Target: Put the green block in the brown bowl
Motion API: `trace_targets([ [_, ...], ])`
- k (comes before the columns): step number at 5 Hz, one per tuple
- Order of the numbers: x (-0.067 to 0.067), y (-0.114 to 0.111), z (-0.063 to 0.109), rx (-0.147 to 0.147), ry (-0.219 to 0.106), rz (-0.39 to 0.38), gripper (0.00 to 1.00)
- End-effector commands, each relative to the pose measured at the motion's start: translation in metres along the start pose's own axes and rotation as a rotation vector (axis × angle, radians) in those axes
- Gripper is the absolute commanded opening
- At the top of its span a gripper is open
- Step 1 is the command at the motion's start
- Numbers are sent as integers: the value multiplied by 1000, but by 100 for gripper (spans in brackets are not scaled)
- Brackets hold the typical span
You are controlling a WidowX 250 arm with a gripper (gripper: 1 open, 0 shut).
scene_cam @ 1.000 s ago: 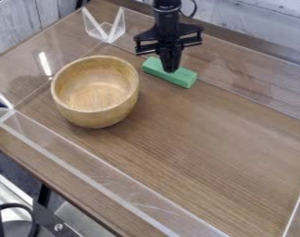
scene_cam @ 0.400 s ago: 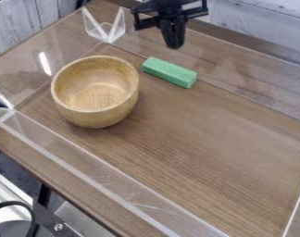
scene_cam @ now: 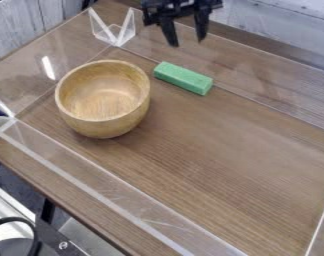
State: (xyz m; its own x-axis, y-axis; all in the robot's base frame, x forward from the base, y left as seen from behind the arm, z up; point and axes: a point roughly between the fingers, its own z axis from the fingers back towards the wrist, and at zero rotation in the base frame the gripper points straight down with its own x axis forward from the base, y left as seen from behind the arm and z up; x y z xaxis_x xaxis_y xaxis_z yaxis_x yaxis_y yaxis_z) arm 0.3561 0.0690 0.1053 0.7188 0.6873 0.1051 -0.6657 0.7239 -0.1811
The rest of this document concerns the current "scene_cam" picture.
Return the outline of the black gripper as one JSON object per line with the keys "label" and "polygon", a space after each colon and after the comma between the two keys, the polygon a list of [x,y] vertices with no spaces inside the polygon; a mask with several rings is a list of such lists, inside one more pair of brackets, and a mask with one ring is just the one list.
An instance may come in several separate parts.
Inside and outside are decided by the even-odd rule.
{"label": "black gripper", "polygon": [[174,18],[194,16],[198,41],[206,38],[209,30],[209,16],[224,7],[224,0],[141,0],[144,24],[161,25],[168,43],[178,47],[178,37],[174,27]]}

